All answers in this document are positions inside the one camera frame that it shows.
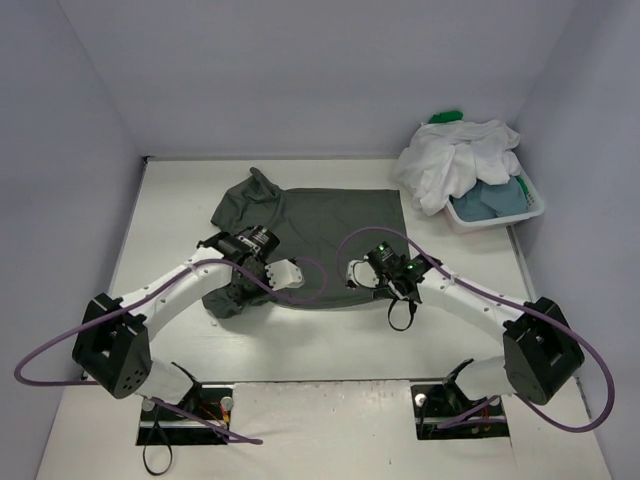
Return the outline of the dark grey t-shirt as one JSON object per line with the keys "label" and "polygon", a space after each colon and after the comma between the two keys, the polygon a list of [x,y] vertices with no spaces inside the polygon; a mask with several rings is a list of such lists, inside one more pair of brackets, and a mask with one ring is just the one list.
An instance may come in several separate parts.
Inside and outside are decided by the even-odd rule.
{"label": "dark grey t-shirt", "polygon": [[351,290],[340,275],[353,259],[386,241],[399,255],[407,255],[405,240],[385,232],[368,231],[352,238],[340,256],[343,239],[352,232],[371,226],[406,232],[400,193],[397,190],[350,190],[294,188],[284,190],[257,168],[249,177],[229,188],[216,207],[211,223],[219,230],[238,234],[247,227],[263,226],[280,240],[269,256],[271,261],[305,257],[323,266],[327,287],[305,309],[343,309],[370,303],[371,295]]}

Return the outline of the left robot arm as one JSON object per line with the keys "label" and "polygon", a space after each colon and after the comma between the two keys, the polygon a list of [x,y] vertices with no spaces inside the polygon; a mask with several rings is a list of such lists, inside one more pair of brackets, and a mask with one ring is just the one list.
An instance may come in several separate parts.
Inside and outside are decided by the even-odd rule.
{"label": "left robot arm", "polygon": [[262,226],[236,235],[220,232],[197,244],[178,267],[130,294],[100,294],[87,306],[84,325],[104,315],[105,322],[79,333],[72,358],[114,398],[136,394],[158,398],[175,418],[191,418],[199,409],[197,381],[181,367],[151,354],[151,341],[192,304],[222,290],[240,305],[263,289],[244,275],[268,284],[268,256],[280,240]]}

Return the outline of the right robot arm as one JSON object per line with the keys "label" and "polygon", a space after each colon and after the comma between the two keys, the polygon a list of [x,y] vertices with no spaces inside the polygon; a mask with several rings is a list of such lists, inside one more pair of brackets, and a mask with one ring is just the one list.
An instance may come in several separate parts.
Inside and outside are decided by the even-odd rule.
{"label": "right robot arm", "polygon": [[464,361],[448,375],[442,398],[455,412],[494,395],[517,394],[545,405],[584,363],[577,340],[536,316],[568,325],[559,306],[547,298],[531,303],[492,291],[483,296],[479,286],[464,287],[439,261],[398,255],[386,242],[362,262],[352,261],[349,277],[376,296],[407,302],[411,313],[422,305],[445,311],[499,344],[499,355]]}

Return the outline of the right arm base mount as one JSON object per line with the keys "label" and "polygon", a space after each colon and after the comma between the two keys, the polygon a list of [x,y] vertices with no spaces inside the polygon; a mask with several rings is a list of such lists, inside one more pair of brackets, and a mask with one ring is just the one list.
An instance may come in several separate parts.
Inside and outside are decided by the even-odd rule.
{"label": "right arm base mount", "polygon": [[481,440],[510,436],[503,403],[488,397],[470,400],[455,380],[473,362],[463,361],[439,383],[410,386],[418,441]]}

